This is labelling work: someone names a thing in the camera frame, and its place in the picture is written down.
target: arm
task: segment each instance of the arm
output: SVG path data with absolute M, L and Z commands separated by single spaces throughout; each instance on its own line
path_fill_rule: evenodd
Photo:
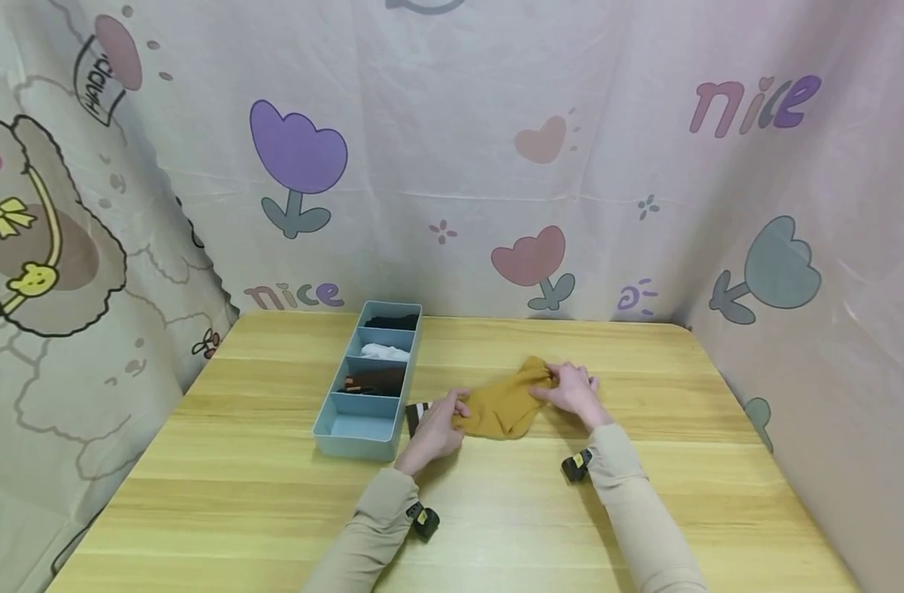
M 419 487 L 398 469 L 383 469 L 359 498 L 353 518 L 313 569 L 302 593 L 368 593 L 409 533 L 405 514 Z
M 406 515 L 419 500 L 415 475 L 438 457 L 461 447 L 464 433 L 452 429 L 452 417 L 468 418 L 459 398 L 467 389 L 452 389 L 429 408 L 412 441 L 396 458 L 394 468 L 383 469 L 359 498 L 353 518 L 313 569 L 301 593 L 368 593 L 379 573 L 389 566 L 409 534 Z
M 689 544 L 640 467 L 619 424 L 590 433 L 589 473 L 641 593 L 706 593 Z
M 590 435 L 589 473 L 639 593 L 707 593 L 699 566 L 669 511 L 650 485 L 633 444 L 597 397 L 600 380 L 586 367 L 549 364 L 555 389 L 531 395 L 576 413 Z

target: nice text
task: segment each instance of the nice text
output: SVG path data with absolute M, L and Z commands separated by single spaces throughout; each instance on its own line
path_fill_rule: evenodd
M 775 124 L 776 128 L 794 128 L 797 124 L 801 124 L 805 114 L 791 111 L 791 108 L 801 105 L 812 98 L 818 92 L 818 89 L 821 88 L 820 77 L 807 75 L 801 77 L 794 84 L 791 81 L 785 82 L 774 93 L 771 93 L 769 100 L 765 101 L 765 93 L 768 92 L 774 82 L 774 76 L 763 77 L 758 81 L 758 90 L 761 92 L 754 96 L 752 103 L 747 108 L 745 119 L 742 120 L 742 124 L 738 129 L 739 133 L 749 131 L 756 117 L 758 118 L 758 127 L 761 129 L 765 129 L 772 123 Z M 735 81 L 722 82 L 721 85 L 715 85 L 713 82 L 703 82 L 702 85 L 699 85 L 699 88 L 696 88 L 696 94 L 699 95 L 699 105 L 696 106 L 696 112 L 691 118 L 689 131 L 692 133 L 699 132 L 702 120 L 705 119 L 706 114 L 709 112 L 709 105 L 712 105 L 715 95 L 725 95 L 728 102 L 725 105 L 725 111 L 722 112 L 719 126 L 715 127 L 715 137 L 724 137 L 728 132 L 728 127 L 732 126 L 735 112 L 738 111 L 738 107 L 741 105 L 742 96 L 745 94 L 745 86 L 741 82 Z M 778 99 L 781 99 L 780 104 L 778 104 L 778 110 L 772 112 Z
M 290 308 L 294 308 L 294 310 L 297 308 L 297 299 L 306 306 L 320 305 L 321 302 L 326 306 L 344 305 L 343 299 L 335 298 L 335 295 L 340 293 L 340 288 L 334 283 L 324 282 L 319 287 L 316 287 L 316 299 L 310 298 L 309 291 L 310 288 L 313 288 L 313 285 L 308 285 L 308 283 L 304 283 L 304 285 L 297 288 L 296 298 L 294 298 L 293 292 L 290 292 L 290 285 L 288 285 L 288 283 L 278 282 L 276 286 L 279 289 L 279 293 L 283 295 L 283 299 L 287 301 Z M 270 298 L 270 301 L 273 302 L 275 310 L 283 311 L 283 303 L 277 298 L 277 294 L 273 292 L 273 288 L 271 287 L 247 288 L 246 291 L 244 291 L 244 294 L 250 296 L 250 298 L 257 302 L 257 306 L 262 308 L 262 310 L 268 310 L 270 308 L 268 304 L 264 302 L 263 297 L 266 295 Z

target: yellow bow print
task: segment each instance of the yellow bow print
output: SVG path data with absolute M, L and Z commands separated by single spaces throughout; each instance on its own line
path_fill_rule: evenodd
M 35 220 L 33 214 L 26 213 L 26 204 L 19 198 L 7 198 L 0 203 L 0 238 L 20 235 L 13 225 L 23 226 L 29 229 Z

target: striped sock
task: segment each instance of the striped sock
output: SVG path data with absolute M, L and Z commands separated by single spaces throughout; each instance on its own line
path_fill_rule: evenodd
M 409 404 L 405 406 L 405 420 L 409 425 L 409 437 L 415 436 L 415 429 L 419 428 L 422 417 L 425 416 L 426 410 L 432 407 L 431 401 L 422 401 L 420 404 Z

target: beige sleeve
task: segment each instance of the beige sleeve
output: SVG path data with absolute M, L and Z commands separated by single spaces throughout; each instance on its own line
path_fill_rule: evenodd
M 619 424 L 600 426 L 590 435 L 590 451 L 590 477 L 637 591 L 707 592 L 689 544 L 647 479 L 624 429 Z
M 416 500 L 419 487 L 408 475 L 379 472 L 301 593 L 369 593 L 408 535 L 412 519 L 405 512 Z

